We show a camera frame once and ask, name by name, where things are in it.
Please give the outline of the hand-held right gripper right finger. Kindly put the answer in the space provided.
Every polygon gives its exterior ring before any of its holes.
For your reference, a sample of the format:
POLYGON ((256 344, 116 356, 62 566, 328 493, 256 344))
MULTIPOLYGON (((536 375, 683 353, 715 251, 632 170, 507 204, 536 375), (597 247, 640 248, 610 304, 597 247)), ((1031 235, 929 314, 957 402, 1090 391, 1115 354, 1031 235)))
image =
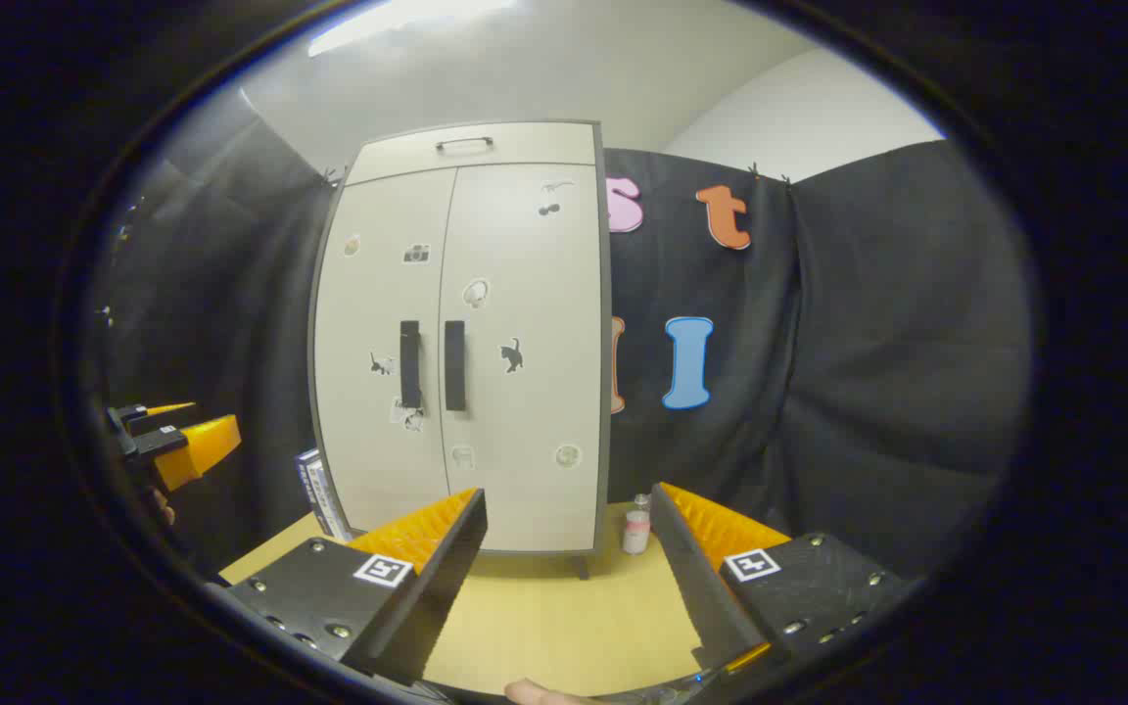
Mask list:
POLYGON ((829 534, 790 537, 667 483, 650 509, 712 673, 819 659, 908 594, 904 576, 829 534))

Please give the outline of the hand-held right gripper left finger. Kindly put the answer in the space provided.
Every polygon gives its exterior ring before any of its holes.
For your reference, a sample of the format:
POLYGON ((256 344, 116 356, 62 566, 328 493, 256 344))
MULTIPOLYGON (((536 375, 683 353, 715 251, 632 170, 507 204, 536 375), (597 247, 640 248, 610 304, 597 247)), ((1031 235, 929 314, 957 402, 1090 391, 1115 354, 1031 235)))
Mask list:
POLYGON ((305 650, 415 685, 487 527, 487 497, 469 488, 349 543, 305 539, 224 593, 305 650))

